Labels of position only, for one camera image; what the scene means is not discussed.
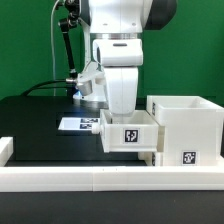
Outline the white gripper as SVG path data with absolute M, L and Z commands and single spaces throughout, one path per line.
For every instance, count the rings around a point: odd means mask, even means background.
M 110 113 L 130 116 L 136 104 L 138 67 L 143 64 L 142 41 L 95 39 L 93 58 L 104 72 Z

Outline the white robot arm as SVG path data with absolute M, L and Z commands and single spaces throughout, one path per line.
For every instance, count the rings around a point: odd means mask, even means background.
M 174 17 L 177 0 L 80 0 L 88 62 L 78 75 L 84 96 L 99 96 L 114 116 L 135 110 L 141 33 L 160 30 Z

